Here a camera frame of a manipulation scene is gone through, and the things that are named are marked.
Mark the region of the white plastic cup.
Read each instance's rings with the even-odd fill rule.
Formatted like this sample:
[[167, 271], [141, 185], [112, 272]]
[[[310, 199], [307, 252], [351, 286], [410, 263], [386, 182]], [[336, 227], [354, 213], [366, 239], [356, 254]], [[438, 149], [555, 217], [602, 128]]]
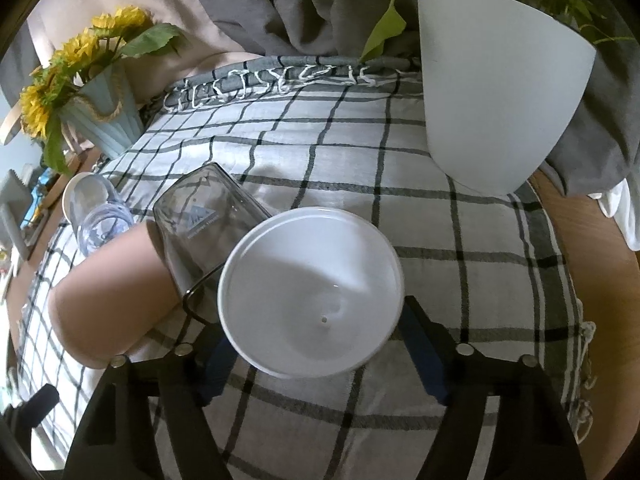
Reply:
[[341, 209], [281, 212], [251, 229], [220, 274], [218, 318], [242, 358], [277, 378], [354, 370], [390, 339], [405, 296], [395, 248]]

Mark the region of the pink cup lying down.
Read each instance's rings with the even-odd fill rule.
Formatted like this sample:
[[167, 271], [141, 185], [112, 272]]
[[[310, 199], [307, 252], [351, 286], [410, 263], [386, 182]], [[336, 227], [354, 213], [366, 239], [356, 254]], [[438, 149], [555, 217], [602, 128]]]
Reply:
[[53, 331], [73, 359], [104, 368], [179, 303], [153, 221], [135, 224], [74, 266], [51, 290]]

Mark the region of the smoky grey glass cup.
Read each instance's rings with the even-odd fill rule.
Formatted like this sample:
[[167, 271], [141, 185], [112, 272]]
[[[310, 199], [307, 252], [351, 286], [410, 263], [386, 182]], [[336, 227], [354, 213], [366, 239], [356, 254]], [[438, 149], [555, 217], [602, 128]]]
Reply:
[[213, 162], [171, 185], [154, 204], [153, 217], [181, 307], [198, 322], [216, 323], [224, 264], [269, 211]]

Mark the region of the black clamp tool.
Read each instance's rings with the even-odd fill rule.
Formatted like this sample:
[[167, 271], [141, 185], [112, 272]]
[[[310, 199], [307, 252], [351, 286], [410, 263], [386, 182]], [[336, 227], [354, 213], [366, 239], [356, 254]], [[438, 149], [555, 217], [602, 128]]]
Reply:
[[38, 470], [32, 462], [32, 430], [55, 408], [60, 396], [44, 385], [17, 408], [10, 405], [1, 415], [1, 478], [61, 479], [62, 470]]

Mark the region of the clear plastic water bottle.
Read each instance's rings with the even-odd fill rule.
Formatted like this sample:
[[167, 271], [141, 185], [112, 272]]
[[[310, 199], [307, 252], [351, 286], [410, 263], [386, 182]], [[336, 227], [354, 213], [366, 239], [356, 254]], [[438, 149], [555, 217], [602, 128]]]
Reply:
[[85, 257], [93, 254], [134, 225], [134, 217], [122, 196], [109, 180], [107, 182], [107, 202], [93, 209], [77, 228], [73, 227], [79, 250]]

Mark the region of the light blue ribbed vase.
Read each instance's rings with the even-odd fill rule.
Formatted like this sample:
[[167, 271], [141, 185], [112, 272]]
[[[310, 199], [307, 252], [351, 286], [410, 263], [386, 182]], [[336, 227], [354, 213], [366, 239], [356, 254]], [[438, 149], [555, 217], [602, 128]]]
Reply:
[[62, 122], [115, 159], [142, 136], [143, 125], [122, 64], [107, 66], [60, 109]]

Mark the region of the checked grey white tablecloth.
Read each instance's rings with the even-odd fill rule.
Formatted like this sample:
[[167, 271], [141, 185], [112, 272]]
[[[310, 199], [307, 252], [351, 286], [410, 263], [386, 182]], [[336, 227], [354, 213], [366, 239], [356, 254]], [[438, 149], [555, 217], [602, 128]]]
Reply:
[[[541, 360], [569, 419], [589, 327], [551, 222], [529, 185], [486, 197], [428, 156], [418, 75], [294, 58], [250, 63], [159, 100], [104, 174], [139, 219], [186, 172], [218, 162], [273, 211], [328, 206], [392, 242], [408, 293], [481, 352]], [[399, 338], [358, 372], [272, 379], [238, 363], [208, 409], [238, 479], [411, 479], [444, 410]]]

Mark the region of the white plant pot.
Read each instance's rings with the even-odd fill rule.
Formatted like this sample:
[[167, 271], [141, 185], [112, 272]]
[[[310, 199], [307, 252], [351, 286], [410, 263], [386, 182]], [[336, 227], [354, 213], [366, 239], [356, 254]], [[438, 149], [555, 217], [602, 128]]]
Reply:
[[574, 117], [597, 51], [514, 0], [418, 0], [427, 148], [450, 178], [506, 195]]

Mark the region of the yellow sunflower bouquet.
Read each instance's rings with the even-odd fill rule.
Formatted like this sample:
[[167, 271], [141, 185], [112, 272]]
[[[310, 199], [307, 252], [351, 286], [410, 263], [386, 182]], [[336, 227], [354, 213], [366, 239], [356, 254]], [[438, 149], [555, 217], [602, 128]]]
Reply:
[[154, 22], [149, 11], [137, 6], [97, 15], [90, 27], [64, 42], [48, 66], [32, 71], [32, 83], [22, 89], [18, 100], [21, 126], [42, 142], [44, 163], [59, 174], [68, 171], [58, 112], [82, 86], [107, 66], [145, 55], [176, 53], [183, 43], [178, 26]]

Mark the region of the beige curtain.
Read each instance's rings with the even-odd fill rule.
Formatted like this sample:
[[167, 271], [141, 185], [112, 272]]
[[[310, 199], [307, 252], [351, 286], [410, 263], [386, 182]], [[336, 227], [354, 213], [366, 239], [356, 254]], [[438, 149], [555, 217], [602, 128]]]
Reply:
[[178, 26], [186, 37], [176, 53], [124, 62], [138, 104], [181, 78], [256, 58], [215, 25], [198, 0], [40, 0], [27, 19], [39, 61], [46, 65], [54, 50], [89, 27], [94, 16], [124, 6], [147, 10], [155, 21]]

